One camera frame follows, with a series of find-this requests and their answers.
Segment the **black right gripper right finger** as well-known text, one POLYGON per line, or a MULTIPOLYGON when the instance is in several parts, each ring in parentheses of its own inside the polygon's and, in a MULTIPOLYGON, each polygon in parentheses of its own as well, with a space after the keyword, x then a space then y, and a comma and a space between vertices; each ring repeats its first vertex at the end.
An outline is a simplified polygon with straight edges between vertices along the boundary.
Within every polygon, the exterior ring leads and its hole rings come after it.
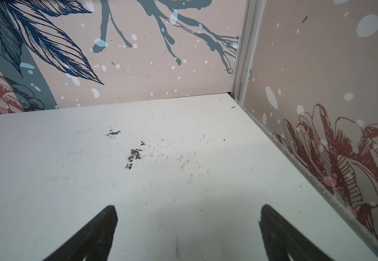
POLYGON ((258 223, 270 261, 333 261, 270 205, 262 207, 258 223))

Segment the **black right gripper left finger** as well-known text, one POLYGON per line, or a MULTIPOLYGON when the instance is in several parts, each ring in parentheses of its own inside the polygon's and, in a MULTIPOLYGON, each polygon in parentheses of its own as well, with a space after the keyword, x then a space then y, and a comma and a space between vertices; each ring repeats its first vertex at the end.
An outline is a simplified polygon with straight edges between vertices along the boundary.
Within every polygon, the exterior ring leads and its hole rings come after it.
POLYGON ((107 261, 117 223, 115 207, 106 206, 45 260, 107 261))

